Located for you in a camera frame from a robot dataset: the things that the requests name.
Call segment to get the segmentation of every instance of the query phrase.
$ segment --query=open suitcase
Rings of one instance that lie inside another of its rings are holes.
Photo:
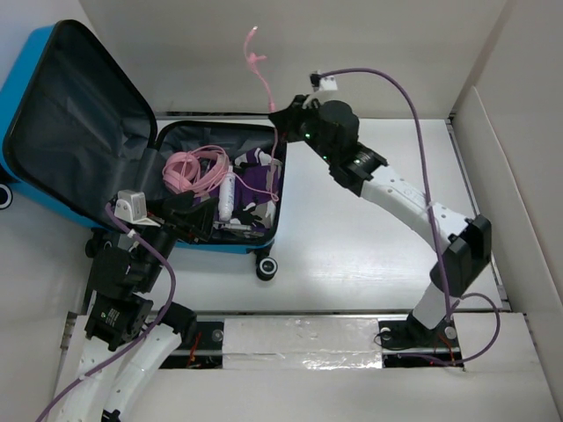
[[[158,134],[149,104],[98,39],[73,20],[30,35],[0,91],[0,105],[0,209],[11,204],[13,189],[92,228],[90,256],[115,241],[104,206],[118,191],[143,191],[147,200],[172,195],[161,172],[173,152],[219,145],[232,161],[274,144],[271,127],[249,124],[184,120]],[[259,236],[214,229],[205,243],[178,245],[253,251],[259,277],[273,278],[277,264],[268,255],[280,216],[285,145],[275,159],[280,201]]]

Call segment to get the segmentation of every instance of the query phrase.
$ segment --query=pink cable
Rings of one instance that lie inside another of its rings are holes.
[[[216,161],[216,164],[204,176],[201,175],[201,159]],[[193,151],[173,154],[166,161],[162,174],[166,186],[174,193],[194,191],[196,197],[201,197],[221,185],[229,173],[229,165],[229,156],[223,148],[217,145],[206,145]],[[280,200],[275,193],[250,187],[240,176],[234,172],[233,174],[247,189],[270,195],[274,202]]]
[[[248,63],[248,68],[250,71],[258,77],[258,79],[264,85],[267,93],[267,106],[268,111],[273,113],[275,112],[275,103],[274,103],[274,95],[272,94],[272,90],[270,89],[270,85],[268,84],[267,80],[262,76],[260,71],[258,70],[257,63],[263,60],[266,60],[267,57],[265,55],[256,55],[254,52],[248,54],[248,44],[254,37],[254,34],[258,30],[258,27],[255,26],[249,33],[246,35],[245,44],[243,45],[243,52],[245,53],[246,63]],[[278,129],[274,127],[274,146],[272,147],[272,160],[275,158],[275,149],[278,146]]]

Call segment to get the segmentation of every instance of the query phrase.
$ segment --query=table top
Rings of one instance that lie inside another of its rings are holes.
[[[268,124],[266,120],[236,120]],[[161,120],[159,126],[172,123]],[[421,122],[433,199],[472,216],[472,204],[443,120]],[[411,120],[362,120],[360,141],[385,156],[422,188],[420,155]],[[174,301],[207,312],[355,312],[412,309],[436,262],[430,247],[383,209],[338,186],[304,143],[288,147],[271,281],[258,280],[254,255],[176,248],[170,262],[178,279]],[[147,295],[162,305],[169,293],[163,271]],[[468,291],[501,304],[489,266]],[[462,309],[487,309],[471,298]]]

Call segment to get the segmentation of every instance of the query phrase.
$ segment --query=white tube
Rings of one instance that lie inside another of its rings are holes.
[[[219,187],[219,220],[227,222],[232,216],[235,207],[235,174],[232,172],[232,165],[229,172],[221,182]]]

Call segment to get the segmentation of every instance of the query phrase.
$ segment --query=purple cord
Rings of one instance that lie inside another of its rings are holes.
[[[130,231],[129,227],[127,227],[121,220],[119,220],[115,215],[113,215],[112,206],[109,203],[106,204],[106,213],[109,216],[109,218],[112,220],[113,224],[115,224],[124,233],[129,233],[129,231]],[[128,353],[133,347],[135,347],[139,343],[141,343],[149,335],[149,333],[158,325],[158,323],[160,323],[160,321],[162,321],[162,318],[165,316],[166,311],[170,308],[170,305],[172,304],[172,298],[174,297],[174,292],[176,290],[176,274],[174,274],[174,270],[172,269],[172,266],[166,260],[166,258],[163,257],[160,254],[160,252],[158,252],[155,248],[153,248],[142,237],[140,237],[139,235],[137,235],[135,233],[133,235],[133,238],[140,245],[142,245],[147,251],[149,251],[152,255],[154,255],[155,258],[157,258],[161,262],[161,264],[166,268],[166,270],[168,270],[168,273],[170,274],[170,294],[168,294],[168,299],[166,299],[166,303],[165,303],[164,307],[160,310],[160,312],[158,312],[158,315],[155,318],[155,320],[152,323],[150,323],[150,325],[147,327],[147,329],[144,332],[142,332],[139,335],[139,337],[137,337],[135,340],[133,340],[131,343],[129,343],[127,346],[125,346],[122,350],[117,352],[111,358],[104,360],[103,362],[98,364],[96,367],[93,367],[92,369],[90,369],[88,372],[86,372],[84,374],[84,377],[89,377],[89,376],[96,374],[99,370],[103,369],[104,367],[107,367],[108,365],[111,365],[116,360],[118,360],[121,356]],[[77,378],[76,380],[71,382],[63,391],[61,391],[59,394],[57,394],[56,397],[53,399],[53,401],[51,401],[51,403],[49,403],[48,406],[39,415],[39,417],[37,419],[35,419],[35,422],[41,422],[44,418],[46,418],[47,415],[49,414],[49,412],[55,407],[55,405],[57,403],[59,403],[59,401],[63,397],[65,397],[72,389],[74,389],[80,382],[82,382],[82,380],[80,378]]]
[[[373,75],[378,75],[383,79],[386,79],[391,84],[397,88],[403,97],[405,98],[408,106],[411,109],[411,113],[413,114],[414,119],[414,126],[416,127],[416,135],[419,140],[419,150],[420,150],[420,163],[422,164],[422,179],[424,180],[424,190],[426,194],[426,205],[428,206],[428,219],[430,220],[430,228],[432,229],[432,237],[434,238],[434,246],[436,256],[438,257],[438,270],[440,271],[440,277],[442,278],[442,290],[446,301],[446,321],[451,319],[451,303],[450,303],[450,285],[448,284],[448,278],[446,275],[446,267],[443,264],[443,258],[441,253],[441,246],[440,246],[440,237],[438,236],[438,228],[436,227],[436,221],[434,217],[434,209],[432,209],[432,197],[430,196],[430,182],[428,181],[428,169],[426,166],[426,154],[424,152],[424,142],[422,141],[422,130],[420,129],[420,119],[419,114],[414,107],[413,101],[406,93],[405,88],[403,88],[399,82],[393,79],[391,76],[387,75],[386,73],[370,69],[370,68],[350,68],[350,69],[340,69],[340,70],[332,70],[330,72],[323,73],[319,75],[321,79],[323,77],[328,76],[335,76],[335,75],[344,75],[347,73],[371,73]]]
[[[454,365],[461,365],[462,363],[469,362],[471,360],[475,360],[475,359],[481,357],[483,354],[487,353],[491,349],[491,347],[493,347],[494,342],[497,340],[497,338],[499,337],[499,333],[501,332],[501,312],[498,310],[498,308],[496,306],[494,306],[494,302],[491,299],[489,299],[487,296],[485,296],[481,293],[468,293],[467,295],[461,296],[461,299],[462,300],[467,299],[468,297],[480,297],[481,299],[484,299],[487,302],[489,302],[489,304],[493,308],[494,316],[496,318],[496,328],[494,329],[493,338],[491,338],[491,341],[489,341],[489,343],[485,347],[483,347],[483,350],[481,350],[478,353],[473,354],[473,356],[470,356],[469,358],[454,360],[454,361],[450,361],[450,362],[445,361],[445,360],[440,360],[440,359],[435,358],[433,356],[427,356],[426,354],[422,354],[422,353],[401,353],[401,354],[398,355],[398,357],[401,357],[401,358],[421,358],[421,359],[427,360],[429,362],[433,362],[436,365],[440,365],[440,366],[443,366],[443,367],[452,367]],[[458,304],[459,304],[459,302],[457,302],[453,306],[453,310],[456,310]]]

